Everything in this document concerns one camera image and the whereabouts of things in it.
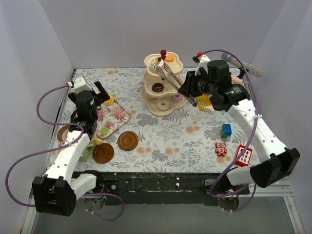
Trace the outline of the purple sprinkled donut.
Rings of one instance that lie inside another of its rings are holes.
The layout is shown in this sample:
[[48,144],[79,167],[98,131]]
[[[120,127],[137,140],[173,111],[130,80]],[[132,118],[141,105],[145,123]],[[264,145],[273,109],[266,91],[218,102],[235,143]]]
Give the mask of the purple sprinkled donut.
[[181,94],[173,95],[173,96],[171,96],[171,99],[173,102],[179,103],[183,100],[183,95],[181,95]]

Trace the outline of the metal serving tongs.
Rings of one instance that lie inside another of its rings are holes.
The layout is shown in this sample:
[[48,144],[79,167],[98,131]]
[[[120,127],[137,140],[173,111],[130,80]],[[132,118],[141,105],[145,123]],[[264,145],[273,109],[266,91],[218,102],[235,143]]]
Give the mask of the metal serving tongs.
[[[176,91],[180,94],[179,92],[179,88],[182,86],[182,81],[174,74],[174,72],[171,70],[171,68],[166,64],[163,63],[163,68],[161,68],[159,65],[156,67],[156,71],[158,73],[158,75],[165,79],[169,84],[171,84]],[[169,78],[169,76],[167,75],[167,73],[169,73],[169,75],[175,80],[172,81],[171,78]]]

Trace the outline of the white donut with chocolate square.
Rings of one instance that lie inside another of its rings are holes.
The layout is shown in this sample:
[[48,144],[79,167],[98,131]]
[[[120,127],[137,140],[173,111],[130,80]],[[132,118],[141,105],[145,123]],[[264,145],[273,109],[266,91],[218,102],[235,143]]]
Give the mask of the white donut with chocolate square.
[[164,60],[161,57],[156,57],[151,61],[150,67],[151,67],[151,70],[153,72],[156,72],[157,67],[160,67],[161,69],[163,69],[164,68]]

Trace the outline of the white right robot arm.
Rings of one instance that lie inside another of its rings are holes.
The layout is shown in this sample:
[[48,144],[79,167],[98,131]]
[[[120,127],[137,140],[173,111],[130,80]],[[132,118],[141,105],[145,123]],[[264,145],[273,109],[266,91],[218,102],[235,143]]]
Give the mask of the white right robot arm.
[[233,84],[228,64],[223,60],[203,61],[196,58],[197,68],[187,72],[184,84],[178,92],[185,97],[210,95],[216,110],[227,112],[252,137],[260,164],[235,168],[221,177],[220,187],[227,194],[239,185],[254,183],[261,188],[289,176],[295,168],[300,153],[289,149],[270,130],[256,108],[247,90],[241,84]]

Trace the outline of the orange round biscuit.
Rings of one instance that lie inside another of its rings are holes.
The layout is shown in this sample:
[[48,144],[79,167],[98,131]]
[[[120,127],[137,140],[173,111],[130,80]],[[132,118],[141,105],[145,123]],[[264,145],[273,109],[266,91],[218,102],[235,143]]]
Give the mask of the orange round biscuit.
[[173,55],[167,55],[165,58],[166,62],[173,62],[175,60],[175,57]]

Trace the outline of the yellow glazed donut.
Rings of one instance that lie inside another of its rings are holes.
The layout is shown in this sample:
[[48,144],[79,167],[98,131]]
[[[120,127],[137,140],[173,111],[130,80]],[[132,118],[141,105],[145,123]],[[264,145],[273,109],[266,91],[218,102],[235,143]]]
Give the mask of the yellow glazed donut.
[[109,105],[112,105],[113,102],[114,102],[114,97],[113,95],[109,94],[109,99],[104,101],[104,105],[109,106]]

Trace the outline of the chocolate sprinkled donut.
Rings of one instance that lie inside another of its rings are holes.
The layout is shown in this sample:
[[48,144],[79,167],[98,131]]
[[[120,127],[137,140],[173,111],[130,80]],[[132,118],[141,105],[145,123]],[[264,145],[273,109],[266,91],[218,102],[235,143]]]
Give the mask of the chocolate sprinkled donut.
[[154,83],[152,85],[152,91],[155,93],[161,93],[164,91],[164,89],[165,89],[164,85],[160,82]]

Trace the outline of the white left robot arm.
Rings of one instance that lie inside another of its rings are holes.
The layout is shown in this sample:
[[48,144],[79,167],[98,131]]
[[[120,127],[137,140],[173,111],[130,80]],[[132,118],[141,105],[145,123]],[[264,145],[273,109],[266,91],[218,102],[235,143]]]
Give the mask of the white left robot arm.
[[76,201],[90,191],[98,195],[104,184],[93,174],[82,174],[76,179],[72,175],[80,157],[95,137],[98,126],[98,110],[109,95],[99,81],[95,81],[95,92],[84,78],[77,78],[67,85],[72,89],[68,97],[76,109],[71,115],[64,148],[60,150],[53,165],[41,177],[35,177],[32,190],[35,208],[39,213],[70,216]]

